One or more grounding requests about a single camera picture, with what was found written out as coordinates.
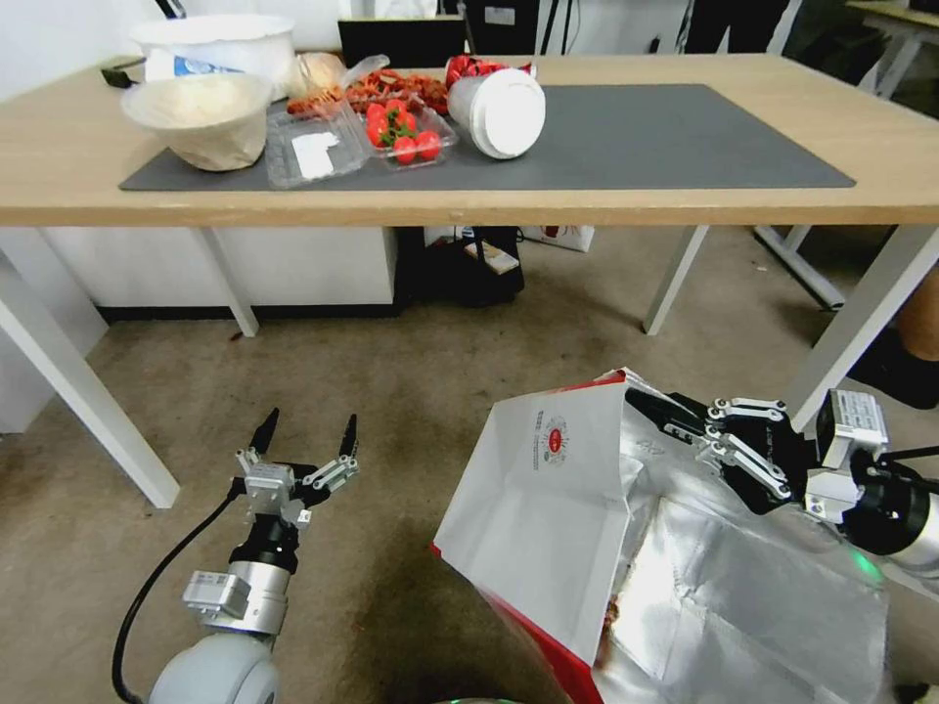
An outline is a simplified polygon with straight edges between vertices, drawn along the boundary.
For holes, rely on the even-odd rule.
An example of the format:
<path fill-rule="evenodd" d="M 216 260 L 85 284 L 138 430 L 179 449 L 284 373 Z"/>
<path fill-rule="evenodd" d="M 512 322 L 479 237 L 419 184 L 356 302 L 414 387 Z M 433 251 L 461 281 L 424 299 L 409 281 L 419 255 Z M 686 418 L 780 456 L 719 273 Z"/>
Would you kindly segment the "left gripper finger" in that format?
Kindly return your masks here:
<path fill-rule="evenodd" d="M 335 493 L 359 472 L 356 457 L 358 448 L 358 417 L 349 417 L 343 432 L 338 456 L 315 470 L 297 477 L 297 493 L 329 492 Z"/>
<path fill-rule="evenodd" d="M 252 469 L 263 461 L 275 434 L 279 415 L 280 409 L 274 407 L 266 419 L 255 428 L 247 447 L 236 452 L 236 459 L 242 469 Z"/>

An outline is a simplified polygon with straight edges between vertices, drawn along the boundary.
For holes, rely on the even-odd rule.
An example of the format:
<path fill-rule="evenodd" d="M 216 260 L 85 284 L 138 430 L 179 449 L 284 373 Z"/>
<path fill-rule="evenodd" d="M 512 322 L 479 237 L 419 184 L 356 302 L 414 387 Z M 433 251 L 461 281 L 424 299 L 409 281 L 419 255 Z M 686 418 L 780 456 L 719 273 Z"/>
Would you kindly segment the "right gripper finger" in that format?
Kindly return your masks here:
<path fill-rule="evenodd" d="M 630 387 L 625 401 L 661 432 L 680 440 L 717 438 L 724 425 L 735 418 L 766 422 L 787 419 L 787 406 L 779 400 L 717 398 L 705 405 L 678 392 L 663 394 Z"/>
<path fill-rule="evenodd" d="M 786 505 L 794 493 L 783 470 L 734 433 L 713 423 L 701 429 L 665 421 L 659 430 L 693 448 L 694 459 L 707 465 L 745 505 Z"/>

